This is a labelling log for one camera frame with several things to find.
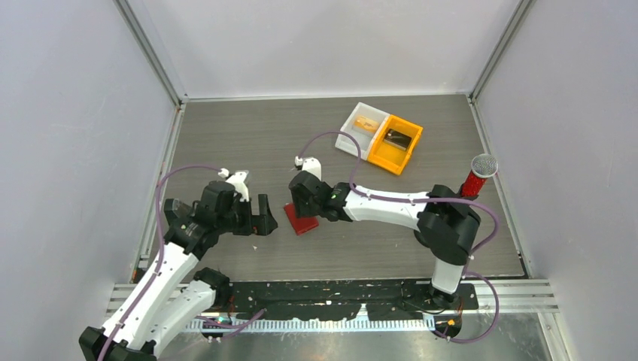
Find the red card holder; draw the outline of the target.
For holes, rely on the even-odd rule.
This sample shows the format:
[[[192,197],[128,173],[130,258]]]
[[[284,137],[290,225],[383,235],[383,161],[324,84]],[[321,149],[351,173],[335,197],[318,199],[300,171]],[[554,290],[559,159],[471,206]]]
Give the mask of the red card holder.
[[[298,217],[295,212],[294,205],[287,203],[284,206],[284,212],[287,215],[287,219],[296,235],[301,236],[319,226],[319,222],[316,217]]]

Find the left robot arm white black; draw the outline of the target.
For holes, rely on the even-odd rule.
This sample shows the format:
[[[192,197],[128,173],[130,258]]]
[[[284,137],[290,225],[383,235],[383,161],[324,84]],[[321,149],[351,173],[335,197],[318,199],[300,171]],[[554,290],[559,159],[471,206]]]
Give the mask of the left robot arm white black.
[[[179,283],[216,245],[219,237],[270,235],[278,224],[266,194],[257,198],[258,214],[235,184],[212,181],[191,204],[163,202],[168,230],[153,268],[136,284],[126,301],[96,328],[79,338],[87,360],[157,360],[172,339],[203,311],[224,310],[230,302],[229,278],[211,268],[197,271],[175,299]]]

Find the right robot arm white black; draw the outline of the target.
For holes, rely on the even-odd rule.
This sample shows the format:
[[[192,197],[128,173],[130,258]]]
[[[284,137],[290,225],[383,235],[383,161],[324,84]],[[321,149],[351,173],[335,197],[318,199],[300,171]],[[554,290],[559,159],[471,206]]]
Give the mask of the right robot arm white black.
[[[330,222],[375,221],[404,226],[435,256],[427,296],[437,308],[450,308],[460,297],[459,284],[469,260],[481,218],[468,204],[440,184],[419,193],[422,203],[407,193],[370,190],[346,182],[330,186],[308,171],[289,183],[298,217],[322,217]]]

